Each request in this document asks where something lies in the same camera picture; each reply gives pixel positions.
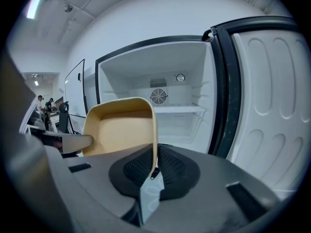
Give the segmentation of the light blue floral tablecloth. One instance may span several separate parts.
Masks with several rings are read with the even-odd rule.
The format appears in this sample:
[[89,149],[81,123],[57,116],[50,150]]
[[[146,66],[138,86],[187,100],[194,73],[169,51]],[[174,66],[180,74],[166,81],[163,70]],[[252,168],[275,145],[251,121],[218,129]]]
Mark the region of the light blue floral tablecloth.
[[159,173],[153,180],[148,177],[140,189],[140,205],[143,224],[159,206],[160,192],[164,189],[163,177]]

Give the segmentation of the black office chair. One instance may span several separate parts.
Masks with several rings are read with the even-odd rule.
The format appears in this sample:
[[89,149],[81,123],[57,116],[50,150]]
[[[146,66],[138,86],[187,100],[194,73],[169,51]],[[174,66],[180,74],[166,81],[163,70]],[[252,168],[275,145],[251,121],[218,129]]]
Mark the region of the black office chair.
[[59,106],[58,131],[61,133],[73,133],[72,124],[69,116],[69,102],[66,101]]

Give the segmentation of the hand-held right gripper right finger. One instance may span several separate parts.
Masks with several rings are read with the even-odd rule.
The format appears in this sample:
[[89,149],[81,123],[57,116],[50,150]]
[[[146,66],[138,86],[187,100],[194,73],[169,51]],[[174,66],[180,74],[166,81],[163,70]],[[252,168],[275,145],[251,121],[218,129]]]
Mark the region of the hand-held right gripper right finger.
[[158,145],[164,189],[144,223],[152,233],[235,233],[280,200],[264,183],[230,161]]

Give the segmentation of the short ceiling light strip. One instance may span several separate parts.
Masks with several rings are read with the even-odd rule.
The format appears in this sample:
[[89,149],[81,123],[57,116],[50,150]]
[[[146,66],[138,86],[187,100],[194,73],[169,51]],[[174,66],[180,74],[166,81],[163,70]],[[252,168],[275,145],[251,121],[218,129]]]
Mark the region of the short ceiling light strip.
[[37,11],[37,8],[39,6],[41,0],[30,0],[30,3],[28,5],[28,10],[26,13],[26,18],[28,19],[34,19],[35,18],[35,14]]

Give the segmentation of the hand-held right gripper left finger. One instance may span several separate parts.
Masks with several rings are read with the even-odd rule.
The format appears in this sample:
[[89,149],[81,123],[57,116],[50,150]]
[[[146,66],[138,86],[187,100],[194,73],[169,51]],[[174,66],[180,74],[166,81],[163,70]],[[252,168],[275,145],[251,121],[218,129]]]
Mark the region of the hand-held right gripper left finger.
[[142,226],[140,189],[151,173],[153,146],[64,159],[82,188],[118,218]]

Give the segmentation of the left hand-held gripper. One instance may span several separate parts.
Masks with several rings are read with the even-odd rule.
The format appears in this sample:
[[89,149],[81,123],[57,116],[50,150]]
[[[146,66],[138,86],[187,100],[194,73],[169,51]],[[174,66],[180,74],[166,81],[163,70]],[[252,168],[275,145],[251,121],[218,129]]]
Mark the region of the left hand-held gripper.
[[91,135],[51,132],[46,130],[44,122],[44,114],[40,113],[35,105],[31,105],[22,120],[20,133],[36,137],[43,145],[54,147],[61,154],[79,152],[93,144]]

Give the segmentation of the beige plastic container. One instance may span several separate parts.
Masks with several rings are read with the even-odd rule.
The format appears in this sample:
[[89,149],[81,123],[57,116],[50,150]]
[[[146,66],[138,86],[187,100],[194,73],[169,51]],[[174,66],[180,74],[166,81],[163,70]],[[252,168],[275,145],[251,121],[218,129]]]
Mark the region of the beige plastic container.
[[156,114],[150,102],[141,97],[112,100],[98,104],[88,112],[83,135],[93,137],[83,156],[107,154],[141,145],[151,145],[150,175],[157,160],[158,129]]

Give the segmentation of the white desk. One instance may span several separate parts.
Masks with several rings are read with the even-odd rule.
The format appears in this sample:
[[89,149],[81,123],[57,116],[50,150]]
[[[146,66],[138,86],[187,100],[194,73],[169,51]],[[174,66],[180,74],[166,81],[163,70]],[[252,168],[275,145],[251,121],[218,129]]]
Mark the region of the white desk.
[[57,113],[51,114],[50,112],[46,112],[44,124],[46,131],[57,133],[59,127],[59,114]]

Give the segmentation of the white fridge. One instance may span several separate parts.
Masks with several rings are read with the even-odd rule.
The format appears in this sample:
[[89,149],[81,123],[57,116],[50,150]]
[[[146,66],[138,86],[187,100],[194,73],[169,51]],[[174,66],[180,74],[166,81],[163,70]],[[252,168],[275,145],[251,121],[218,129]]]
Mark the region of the white fridge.
[[156,114],[158,139],[210,154],[217,112],[217,70],[202,35],[137,42],[95,62],[97,103],[141,97],[155,106],[200,106],[205,113]]

